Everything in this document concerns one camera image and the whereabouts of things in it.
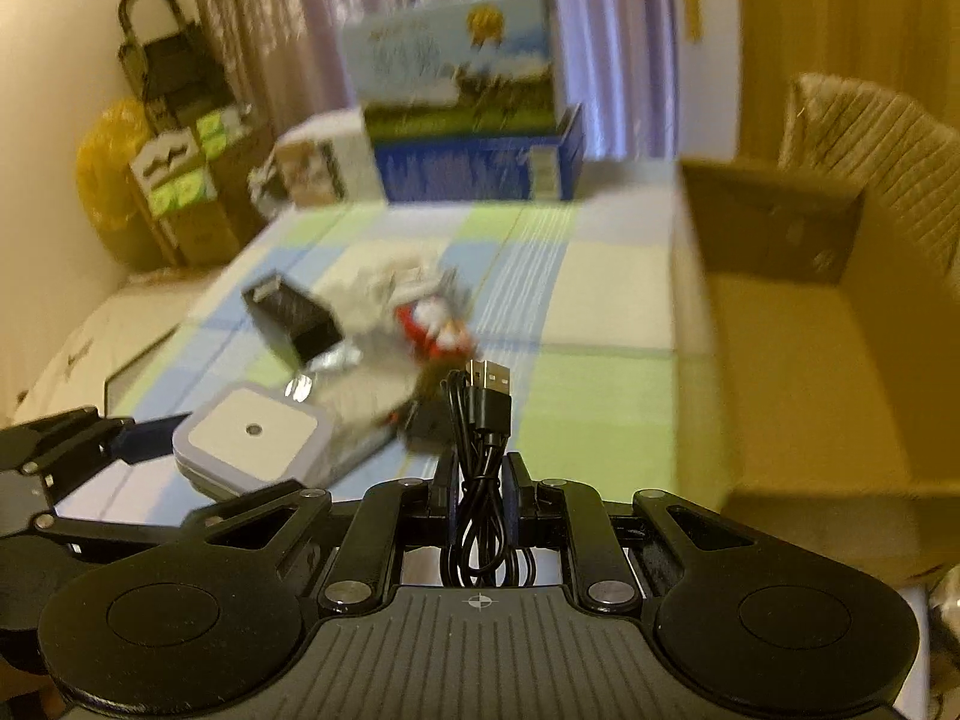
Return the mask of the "blue flat carton box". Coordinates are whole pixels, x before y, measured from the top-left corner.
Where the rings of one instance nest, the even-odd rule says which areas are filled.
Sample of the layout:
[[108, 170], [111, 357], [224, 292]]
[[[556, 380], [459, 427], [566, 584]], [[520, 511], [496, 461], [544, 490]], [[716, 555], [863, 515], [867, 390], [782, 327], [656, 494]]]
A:
[[574, 106], [555, 135], [415, 140], [376, 146], [374, 157], [391, 203], [569, 202], [585, 151]]

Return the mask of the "open cardboard box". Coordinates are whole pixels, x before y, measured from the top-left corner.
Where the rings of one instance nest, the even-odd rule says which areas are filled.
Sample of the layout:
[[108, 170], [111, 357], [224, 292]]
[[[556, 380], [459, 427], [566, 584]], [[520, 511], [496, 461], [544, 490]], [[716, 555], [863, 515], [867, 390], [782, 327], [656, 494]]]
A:
[[958, 561], [958, 301], [846, 181], [685, 160], [677, 493], [885, 582]]

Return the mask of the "checkered bed sheet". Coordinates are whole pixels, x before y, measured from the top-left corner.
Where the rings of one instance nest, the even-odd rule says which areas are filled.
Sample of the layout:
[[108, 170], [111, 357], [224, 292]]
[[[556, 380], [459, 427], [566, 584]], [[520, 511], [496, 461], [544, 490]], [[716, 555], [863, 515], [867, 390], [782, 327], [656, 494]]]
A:
[[361, 358], [314, 395], [340, 421], [413, 392], [428, 362], [471, 346], [511, 372], [512, 442], [539, 476], [624, 500], [675, 489], [677, 403], [670, 163], [592, 163], [571, 203], [360, 203], [293, 211], [190, 307], [108, 310], [99, 335], [164, 330], [145, 367], [111, 382], [110, 415], [160, 418], [235, 382], [278, 388], [295, 365], [270, 348], [242, 293], [281, 275], [328, 305]]

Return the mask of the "yellow plastic bag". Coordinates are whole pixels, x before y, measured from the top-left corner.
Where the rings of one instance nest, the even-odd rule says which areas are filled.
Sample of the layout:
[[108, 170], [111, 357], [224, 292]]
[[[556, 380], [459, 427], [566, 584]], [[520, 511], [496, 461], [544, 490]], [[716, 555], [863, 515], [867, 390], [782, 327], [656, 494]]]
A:
[[133, 271], [164, 263], [128, 182], [128, 163], [151, 138], [137, 98], [112, 103], [86, 132], [76, 151], [75, 182], [83, 211], [107, 253]]

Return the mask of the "quilted beige chair cover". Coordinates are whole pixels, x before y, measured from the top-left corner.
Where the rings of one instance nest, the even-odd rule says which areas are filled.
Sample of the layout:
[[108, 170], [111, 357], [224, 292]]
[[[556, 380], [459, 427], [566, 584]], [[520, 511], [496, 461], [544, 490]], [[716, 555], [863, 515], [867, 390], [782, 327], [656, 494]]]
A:
[[958, 250], [958, 130], [908, 94], [801, 73], [789, 82], [778, 164], [867, 188], [942, 277]]

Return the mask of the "black folding trolley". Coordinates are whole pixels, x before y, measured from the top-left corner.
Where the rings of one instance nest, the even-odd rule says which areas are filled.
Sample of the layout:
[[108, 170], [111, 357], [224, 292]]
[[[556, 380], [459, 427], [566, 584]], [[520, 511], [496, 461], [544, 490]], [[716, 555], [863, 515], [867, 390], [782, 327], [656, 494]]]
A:
[[117, 18], [124, 42], [117, 57], [155, 133], [192, 127], [200, 117], [236, 101], [223, 65], [197, 21], [187, 21], [178, 0], [163, 0], [178, 29], [142, 43], [132, 21], [139, 0], [121, 0]]

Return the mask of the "red white cat figurine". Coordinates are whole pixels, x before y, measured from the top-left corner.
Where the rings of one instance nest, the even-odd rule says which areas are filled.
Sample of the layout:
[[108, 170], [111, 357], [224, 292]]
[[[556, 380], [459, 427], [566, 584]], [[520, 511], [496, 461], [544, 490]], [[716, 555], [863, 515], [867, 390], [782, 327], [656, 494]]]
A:
[[394, 319], [420, 359], [439, 361], [473, 355], [475, 341], [446, 298], [428, 296], [399, 305], [394, 309]]

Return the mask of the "clear plastic bag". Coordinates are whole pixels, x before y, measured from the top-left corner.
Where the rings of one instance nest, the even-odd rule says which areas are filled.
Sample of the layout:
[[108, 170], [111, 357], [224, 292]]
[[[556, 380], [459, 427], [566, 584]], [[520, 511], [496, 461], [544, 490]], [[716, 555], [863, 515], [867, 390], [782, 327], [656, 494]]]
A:
[[391, 340], [343, 340], [296, 372], [283, 395], [324, 411], [334, 426], [302, 484], [330, 488], [389, 444], [418, 376], [420, 364]]

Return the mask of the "milk carton gift box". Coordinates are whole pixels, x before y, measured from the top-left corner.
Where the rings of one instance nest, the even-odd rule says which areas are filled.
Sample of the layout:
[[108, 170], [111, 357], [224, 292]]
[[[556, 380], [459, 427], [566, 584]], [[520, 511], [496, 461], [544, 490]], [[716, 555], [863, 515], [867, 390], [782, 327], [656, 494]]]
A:
[[374, 143], [551, 135], [566, 112], [556, 0], [436, 0], [342, 29]]

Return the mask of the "pink purple curtain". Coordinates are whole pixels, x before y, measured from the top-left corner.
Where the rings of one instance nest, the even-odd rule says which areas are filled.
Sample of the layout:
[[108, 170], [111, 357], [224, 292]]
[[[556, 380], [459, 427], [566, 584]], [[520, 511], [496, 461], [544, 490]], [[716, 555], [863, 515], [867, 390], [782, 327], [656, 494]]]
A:
[[553, 133], [677, 149], [670, 0], [197, 0], [229, 83], [278, 130], [356, 107], [373, 142]]

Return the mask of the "cotton swab packet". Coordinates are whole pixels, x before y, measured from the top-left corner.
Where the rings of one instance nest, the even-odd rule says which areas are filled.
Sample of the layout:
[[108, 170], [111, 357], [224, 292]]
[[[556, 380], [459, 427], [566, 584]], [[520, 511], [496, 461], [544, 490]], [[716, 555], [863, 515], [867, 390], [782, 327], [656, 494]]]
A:
[[356, 277], [355, 288], [379, 309], [392, 312], [401, 305], [447, 296], [456, 281], [454, 268], [444, 266], [438, 259], [400, 257], [363, 268]]

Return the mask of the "white product box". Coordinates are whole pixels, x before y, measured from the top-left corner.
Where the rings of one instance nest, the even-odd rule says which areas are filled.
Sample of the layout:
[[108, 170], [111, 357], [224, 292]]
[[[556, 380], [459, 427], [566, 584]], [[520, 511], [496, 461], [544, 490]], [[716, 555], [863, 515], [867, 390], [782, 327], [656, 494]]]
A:
[[275, 164], [296, 206], [384, 202], [381, 174], [358, 107], [313, 115], [275, 142]]

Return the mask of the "white square night light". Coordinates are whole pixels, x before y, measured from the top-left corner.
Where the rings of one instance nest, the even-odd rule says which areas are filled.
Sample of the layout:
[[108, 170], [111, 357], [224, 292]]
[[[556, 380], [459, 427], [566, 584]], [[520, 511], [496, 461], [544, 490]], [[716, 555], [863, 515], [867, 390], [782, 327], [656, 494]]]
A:
[[179, 472], [213, 499], [308, 483], [335, 433], [329, 411], [255, 383], [233, 383], [172, 433]]

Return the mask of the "cardboard box with tissues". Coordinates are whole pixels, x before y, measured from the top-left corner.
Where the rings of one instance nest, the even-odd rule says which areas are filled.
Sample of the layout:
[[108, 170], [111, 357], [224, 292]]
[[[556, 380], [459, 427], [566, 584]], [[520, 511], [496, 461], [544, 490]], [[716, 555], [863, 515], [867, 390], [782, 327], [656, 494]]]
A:
[[156, 135], [128, 163], [146, 221], [178, 265], [233, 260], [265, 226], [249, 188], [274, 131], [249, 106], [220, 107]]

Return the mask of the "wooden door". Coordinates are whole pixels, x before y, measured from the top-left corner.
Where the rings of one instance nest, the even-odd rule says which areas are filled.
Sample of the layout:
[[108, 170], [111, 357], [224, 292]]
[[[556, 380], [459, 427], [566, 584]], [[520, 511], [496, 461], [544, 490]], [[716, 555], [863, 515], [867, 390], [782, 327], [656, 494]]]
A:
[[958, 124], [958, 0], [739, 0], [739, 153], [774, 160], [788, 82], [861, 78]]

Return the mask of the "black rectangular box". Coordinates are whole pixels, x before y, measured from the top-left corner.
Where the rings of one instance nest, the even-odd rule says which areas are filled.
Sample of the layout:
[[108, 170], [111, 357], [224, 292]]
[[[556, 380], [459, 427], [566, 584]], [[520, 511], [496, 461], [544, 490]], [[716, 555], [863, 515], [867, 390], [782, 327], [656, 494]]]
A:
[[268, 348], [290, 366], [306, 366], [343, 340], [332, 310], [278, 271], [249, 284], [242, 299]]

